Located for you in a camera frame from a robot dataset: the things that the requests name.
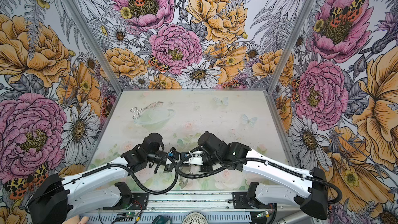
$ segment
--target pink peony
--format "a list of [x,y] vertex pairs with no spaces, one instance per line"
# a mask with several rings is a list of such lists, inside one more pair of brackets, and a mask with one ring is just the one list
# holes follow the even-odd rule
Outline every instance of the pink peony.
[[61,106],[41,94],[25,93],[18,100],[0,102],[0,179],[27,178],[44,163],[58,166],[62,125]]
[[347,61],[368,40],[371,31],[366,31],[369,26],[373,7],[368,8],[369,0],[362,5],[362,13],[353,22],[342,21],[337,27],[330,25],[332,18],[330,10],[333,7],[344,9],[354,0],[326,0],[317,12],[314,32],[307,39],[307,47],[320,54],[325,59],[333,59],[337,63]]
[[127,30],[136,34],[149,29],[159,28],[173,20],[174,0],[146,0],[143,6],[136,6],[128,0],[113,0],[113,8],[120,11],[128,22]]
[[348,92],[343,85],[343,72],[332,61],[310,62],[300,77],[297,115],[310,118],[320,130],[333,127],[347,108]]
[[161,27],[149,38],[152,55],[160,63],[170,66],[169,72],[181,74],[181,69],[202,59],[202,46],[197,35],[181,26],[170,24]]

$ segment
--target flower bud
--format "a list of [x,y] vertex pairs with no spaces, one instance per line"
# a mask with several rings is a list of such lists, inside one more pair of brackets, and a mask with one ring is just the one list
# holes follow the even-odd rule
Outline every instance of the flower bud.
[[35,90],[40,90],[40,89],[43,88],[44,82],[41,79],[39,79],[39,78],[33,78],[33,80],[30,82],[30,85]]
[[365,55],[362,55],[353,66],[354,76],[357,77],[359,73],[364,72],[366,70],[366,59]]
[[350,105],[350,110],[353,114],[360,115],[363,112],[363,105],[360,101],[354,101]]
[[186,9],[180,7],[180,17],[186,18],[188,16],[188,12]]
[[205,36],[207,36],[206,27],[205,27],[205,28],[201,28],[201,29],[199,30],[198,36],[200,36],[200,37],[205,37]]

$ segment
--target metal corner post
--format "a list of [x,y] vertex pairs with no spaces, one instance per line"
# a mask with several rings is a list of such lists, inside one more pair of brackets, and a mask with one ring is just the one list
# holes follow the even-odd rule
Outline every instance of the metal corner post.
[[97,57],[105,73],[108,75],[109,81],[112,83],[116,94],[119,96],[122,93],[122,87],[117,80],[113,70],[109,66],[108,61],[102,52],[102,49],[92,33],[90,27],[88,26],[86,19],[83,16],[81,10],[77,7],[75,0],[62,0],[62,3],[67,7],[72,19],[75,21],[77,27],[80,29],[84,38],[86,39],[88,45],[92,49],[94,55]]
[[267,91],[272,92],[272,90],[276,86],[276,82],[279,80],[279,77],[282,74],[283,67],[285,66],[287,60],[289,59],[290,52],[293,48],[294,43],[296,42],[299,34],[300,29],[303,26],[304,22],[308,17],[308,13],[310,12],[312,6],[314,5],[316,0],[305,0],[302,8],[298,12],[296,21],[293,25],[293,28],[290,32],[289,37],[287,38],[285,47],[283,48],[281,59],[279,60],[275,71],[271,77],[271,82],[268,84]]

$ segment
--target floral wallpaper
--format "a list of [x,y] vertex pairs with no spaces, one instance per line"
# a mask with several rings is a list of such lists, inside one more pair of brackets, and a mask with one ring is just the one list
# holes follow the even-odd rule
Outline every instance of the floral wallpaper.
[[31,223],[45,178],[84,171],[115,100],[61,0],[0,0],[1,223]]
[[271,92],[298,166],[343,192],[333,224],[398,223],[397,7],[317,0]]
[[267,87],[304,0],[76,2],[124,88],[222,89]]

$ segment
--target metal tongs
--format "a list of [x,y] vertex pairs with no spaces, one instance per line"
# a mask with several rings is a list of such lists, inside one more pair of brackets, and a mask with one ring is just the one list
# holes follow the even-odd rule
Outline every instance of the metal tongs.
[[145,111],[145,109],[149,109],[149,108],[156,107],[158,104],[163,104],[163,102],[161,102],[161,101],[153,102],[153,103],[150,103],[147,107],[140,108],[140,109],[138,109],[137,107],[133,107],[133,108],[130,110],[130,112],[136,113],[136,114],[134,114],[134,115],[132,116],[132,118],[133,118],[133,119],[138,119],[139,117],[141,117],[141,114],[140,114],[140,113],[142,113],[143,111]]

